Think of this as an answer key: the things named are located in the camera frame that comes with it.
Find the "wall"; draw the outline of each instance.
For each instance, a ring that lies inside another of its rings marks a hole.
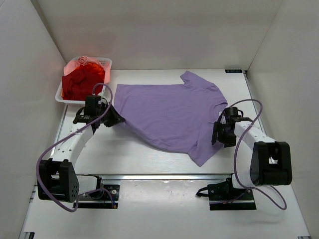
[[[319,238],[319,1],[284,0],[248,70],[267,133],[291,146],[293,188]]]
[[[0,0],[0,238],[18,238],[63,105],[54,100],[65,64],[28,0]]]
[[[32,0],[66,61],[247,70],[282,0]]]

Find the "pink cloth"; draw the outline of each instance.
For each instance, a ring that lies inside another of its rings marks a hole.
[[[107,83],[109,83],[111,81],[110,63],[106,62],[105,65],[102,65],[101,62],[99,62],[98,59],[96,59],[94,57],[88,57],[88,56],[81,56],[77,60],[69,61],[69,63],[66,64],[66,66],[64,67],[64,75],[67,76],[72,71],[74,71],[77,67],[79,67],[80,65],[86,65],[88,62],[96,63],[96,64],[100,65],[104,69],[104,71],[105,71],[104,83],[105,84],[107,84]]]

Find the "red cloth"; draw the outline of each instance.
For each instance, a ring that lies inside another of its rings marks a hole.
[[[85,69],[76,69],[67,76],[62,76],[63,99],[71,101],[85,101],[86,96],[92,95],[93,87],[97,83],[103,83],[98,74]],[[96,88],[97,95],[103,86]]]

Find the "black label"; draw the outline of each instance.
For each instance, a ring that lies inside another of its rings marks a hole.
[[[226,73],[243,73],[242,70],[225,70]]]

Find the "pile of clothes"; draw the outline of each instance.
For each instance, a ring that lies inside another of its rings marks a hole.
[[[110,63],[101,62],[93,57],[82,56],[77,60],[71,60],[64,67],[62,76],[62,97],[64,100],[84,101],[87,95],[92,94],[93,87],[97,83],[109,83]],[[103,86],[96,88],[97,95],[102,91]]]

